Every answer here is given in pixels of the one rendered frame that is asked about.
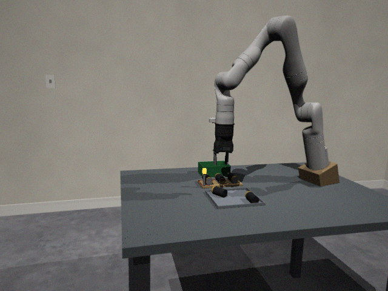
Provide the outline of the green open-top box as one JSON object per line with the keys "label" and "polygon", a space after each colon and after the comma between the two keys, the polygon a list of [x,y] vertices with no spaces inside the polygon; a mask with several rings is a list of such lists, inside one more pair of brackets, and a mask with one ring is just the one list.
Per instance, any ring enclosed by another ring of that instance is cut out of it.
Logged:
{"label": "green open-top box", "polygon": [[213,161],[198,162],[198,173],[202,177],[202,169],[207,169],[206,174],[211,178],[214,178],[217,173],[220,173],[223,177],[227,177],[230,173],[231,165],[226,165],[225,161],[217,161],[216,166],[213,164]]}

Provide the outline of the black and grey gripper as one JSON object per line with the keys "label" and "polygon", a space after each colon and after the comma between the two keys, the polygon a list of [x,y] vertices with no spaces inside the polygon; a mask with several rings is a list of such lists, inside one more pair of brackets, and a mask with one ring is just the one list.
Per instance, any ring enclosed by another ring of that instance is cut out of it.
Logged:
{"label": "black and grey gripper", "polygon": [[229,164],[229,153],[233,152],[234,112],[216,111],[216,118],[209,118],[215,123],[215,142],[213,148],[213,164],[216,166],[216,154],[225,152],[225,164]]}

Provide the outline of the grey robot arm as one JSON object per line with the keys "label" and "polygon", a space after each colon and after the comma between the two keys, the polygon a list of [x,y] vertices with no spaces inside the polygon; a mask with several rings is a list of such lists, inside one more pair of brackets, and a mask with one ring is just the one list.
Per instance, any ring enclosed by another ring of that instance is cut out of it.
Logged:
{"label": "grey robot arm", "polygon": [[260,56],[273,41],[281,41],[286,57],[283,73],[292,97],[293,108],[298,121],[311,122],[303,129],[303,141],[307,167],[321,170],[329,165],[327,147],[323,135],[323,110],[318,102],[303,100],[303,91],[308,75],[299,46],[295,20],[291,16],[277,16],[270,19],[248,48],[233,62],[228,72],[220,72],[215,78],[216,111],[234,112],[234,98],[230,90],[235,89],[246,73],[259,61]]}

